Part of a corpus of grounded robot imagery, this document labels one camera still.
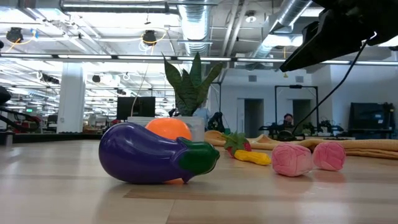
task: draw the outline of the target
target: snake plant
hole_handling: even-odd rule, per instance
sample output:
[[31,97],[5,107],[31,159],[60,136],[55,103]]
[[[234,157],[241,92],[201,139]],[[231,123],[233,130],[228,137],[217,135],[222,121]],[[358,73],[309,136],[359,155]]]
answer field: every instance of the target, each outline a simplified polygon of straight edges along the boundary
[[205,80],[201,79],[201,60],[199,53],[192,62],[191,71],[179,70],[164,57],[166,78],[175,91],[175,105],[182,116],[192,116],[195,110],[206,100],[210,84],[220,74],[223,64],[211,68]]

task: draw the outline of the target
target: pink yarn ball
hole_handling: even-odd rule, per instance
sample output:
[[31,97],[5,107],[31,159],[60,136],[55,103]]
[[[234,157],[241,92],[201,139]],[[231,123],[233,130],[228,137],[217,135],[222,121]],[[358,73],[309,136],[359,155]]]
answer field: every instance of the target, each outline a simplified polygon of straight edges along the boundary
[[288,177],[305,174],[312,170],[311,151],[295,144],[280,144],[272,151],[272,168]]
[[346,152],[337,142],[323,142],[313,151],[313,163],[325,170],[338,171],[343,168]]

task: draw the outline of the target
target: purple eggplant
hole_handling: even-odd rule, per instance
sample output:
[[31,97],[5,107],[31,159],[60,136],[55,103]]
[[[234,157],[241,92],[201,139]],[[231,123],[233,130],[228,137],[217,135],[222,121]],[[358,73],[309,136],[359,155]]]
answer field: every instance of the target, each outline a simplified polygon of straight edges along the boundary
[[112,177],[132,184],[158,184],[212,171],[220,153],[206,142],[169,140],[134,123],[107,130],[99,144],[99,161]]

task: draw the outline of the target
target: white box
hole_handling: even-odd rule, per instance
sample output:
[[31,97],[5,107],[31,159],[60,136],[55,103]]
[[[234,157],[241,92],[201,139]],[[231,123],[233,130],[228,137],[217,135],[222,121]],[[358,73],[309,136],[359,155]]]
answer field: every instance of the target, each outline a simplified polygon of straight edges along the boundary
[[[204,141],[205,140],[205,121],[203,118],[199,117],[188,117],[188,116],[177,116],[173,117],[175,119],[180,119],[187,126],[189,127],[191,133],[192,133],[192,141]],[[133,116],[133,117],[128,117],[127,121],[139,124],[143,127],[147,125],[150,121],[152,121],[155,118],[148,118],[148,117],[138,117],[138,116]]]

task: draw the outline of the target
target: toy orange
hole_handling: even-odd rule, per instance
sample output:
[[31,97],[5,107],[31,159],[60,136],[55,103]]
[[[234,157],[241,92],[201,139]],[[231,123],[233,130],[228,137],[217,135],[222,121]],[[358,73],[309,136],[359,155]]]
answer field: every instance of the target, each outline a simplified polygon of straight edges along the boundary
[[175,118],[157,118],[150,121],[146,128],[153,133],[175,140],[184,137],[192,140],[192,134],[188,126],[181,120]]

